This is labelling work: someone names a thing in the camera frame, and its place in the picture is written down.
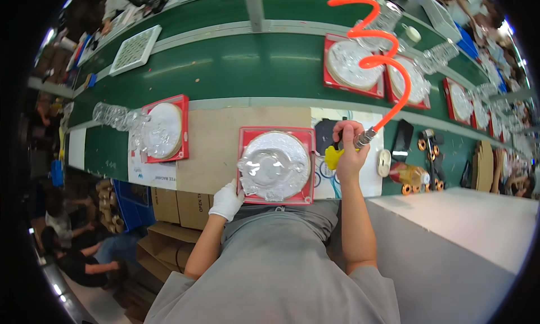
bottle cap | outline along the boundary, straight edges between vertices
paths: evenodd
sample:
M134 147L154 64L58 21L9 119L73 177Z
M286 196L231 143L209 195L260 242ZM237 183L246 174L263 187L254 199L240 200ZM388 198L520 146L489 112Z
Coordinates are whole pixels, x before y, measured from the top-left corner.
M420 39L422 39L422 36L420 35L420 33L418 33L418 31L412 26L407 27L406 32L409 39L414 41L415 43L419 42Z
M427 185L429 183L429 174L423 173L422 176L420 176L420 182L422 182L423 185Z

paper sheet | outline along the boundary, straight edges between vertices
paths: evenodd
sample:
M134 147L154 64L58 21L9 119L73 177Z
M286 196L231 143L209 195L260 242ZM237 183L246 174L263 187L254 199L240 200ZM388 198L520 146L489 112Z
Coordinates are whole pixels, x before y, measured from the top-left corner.
M86 128L75 129L69 133L69 150L67 164L84 170L84 145L86 142Z
M132 184L176 190L175 161L145 164L139 151L127 151L127 174Z
M312 128L315 128L315 125L323 118L339 121L342 117L347 117L348 120L358 121L364 128L372 127L382 119L381 114L364 111L311 108ZM377 174L377 155L380 150L384 149L384 130L379 131L369 145L371 149L368 153L366 163L360 171L360 188L366 198L380 196L382 192L382 177ZM324 154L316 154L314 199L341 199L340 182L335 175L335 171L328 169L324 158Z

white glove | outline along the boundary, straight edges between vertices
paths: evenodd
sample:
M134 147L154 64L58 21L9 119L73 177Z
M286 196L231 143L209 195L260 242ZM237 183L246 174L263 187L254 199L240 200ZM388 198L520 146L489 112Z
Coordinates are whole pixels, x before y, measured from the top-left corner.
M214 205L208 211L208 215L223 216L227 219L227 222L231 222L244 203L244 190L240 190L237 195L236 188L236 179L233 179L231 183L226 184L219 192L215 193Z

gray t-shirt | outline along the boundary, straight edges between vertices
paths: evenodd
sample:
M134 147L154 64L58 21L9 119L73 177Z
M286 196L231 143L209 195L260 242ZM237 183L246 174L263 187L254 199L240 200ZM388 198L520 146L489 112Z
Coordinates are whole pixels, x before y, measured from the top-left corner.
M400 322L394 282L373 266L347 276L300 216L271 212L233 228L199 280L171 273L145 324Z

orange coiled air hose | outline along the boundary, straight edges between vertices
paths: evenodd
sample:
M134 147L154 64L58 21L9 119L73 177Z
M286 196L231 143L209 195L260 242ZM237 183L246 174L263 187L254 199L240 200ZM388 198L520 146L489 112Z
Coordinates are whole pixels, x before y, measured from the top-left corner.
M366 3L373 6L372 11L368 14L368 16L362 20L361 23L355 25L353 28L351 28L347 32L347 37L349 38L356 38L356 37L381 37L388 39L392 42L392 48L386 53L385 55L371 55L368 57L364 57L360 60L358 63L358 66L361 68L374 68L381 64L389 64L391 66L394 66L403 76L403 79L405 80L405 90L403 92L403 95L401 96L401 99L395 106L386 114L379 123L377 123L374 127L370 128L367 131L364 131L361 135L359 135L359 138L355 139L356 148L363 148L365 145L371 141L371 139L375 136L377 131L379 131L390 119L396 115L398 111L400 111L403 106L407 103L407 100L409 100L409 94L411 90L411 83L410 83L410 77L407 70L405 70L405 67L401 65L399 62L397 62L395 59L392 59L393 56L395 56L397 52L397 47L399 43L397 42L397 38L393 36L392 34L382 31L382 30L364 30L364 28L371 23L380 13L381 7L379 3L377 3L375 0L328 0L328 5L330 6L339 6L344 4L351 4L351 3Z

